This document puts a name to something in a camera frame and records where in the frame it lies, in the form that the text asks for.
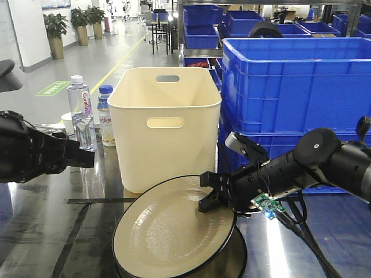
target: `table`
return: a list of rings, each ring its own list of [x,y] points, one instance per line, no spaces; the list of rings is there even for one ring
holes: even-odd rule
[[[168,48],[170,47],[170,29],[168,21],[153,21],[151,23],[152,29],[152,54],[155,54],[155,44],[156,49],[158,49],[158,36],[164,35],[166,37],[166,55],[169,54]]]
[[[117,277],[112,236],[138,196],[122,186],[116,149],[101,143],[93,169],[68,167],[26,184],[0,184],[0,276]],[[305,199],[308,225],[328,260],[344,278],[369,278],[366,203],[348,194]],[[307,246],[278,222],[256,214],[237,226],[248,247],[243,278],[325,277]]]

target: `circuit board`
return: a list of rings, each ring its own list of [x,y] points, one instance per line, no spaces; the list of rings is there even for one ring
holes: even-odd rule
[[[274,219],[277,211],[285,211],[285,208],[279,201],[273,199],[273,197],[269,196],[267,193],[256,196],[251,202],[269,219]]]

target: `yellow floor line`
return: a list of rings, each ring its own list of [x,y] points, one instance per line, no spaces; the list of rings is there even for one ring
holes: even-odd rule
[[[130,50],[129,52],[127,52],[117,63],[116,65],[111,68],[111,70],[90,90],[90,94],[94,93],[95,90],[97,90],[99,88],[99,86],[104,82],[106,81],[106,79],[118,68],[119,65],[122,64],[122,62],[124,62],[130,54],[132,54],[132,52],[135,50],[135,48],[138,47],[138,45],[143,41],[143,39],[146,37],[146,35],[144,35]]]

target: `green plant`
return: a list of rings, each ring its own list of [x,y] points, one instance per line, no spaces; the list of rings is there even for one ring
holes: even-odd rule
[[[98,7],[88,6],[86,14],[88,15],[88,23],[91,25],[104,20],[104,10],[101,10]]]
[[[62,38],[62,34],[67,33],[67,24],[68,21],[65,16],[62,16],[60,13],[57,15],[49,13],[48,15],[44,14],[44,23],[46,34],[48,38]]]
[[[71,9],[71,23],[75,28],[79,26],[87,26],[88,15],[86,14],[86,11],[80,8]]]

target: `cream plastic bin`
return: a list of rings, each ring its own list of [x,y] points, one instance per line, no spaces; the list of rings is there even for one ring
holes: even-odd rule
[[[133,68],[108,99],[124,187],[214,170],[221,97],[204,68]]]

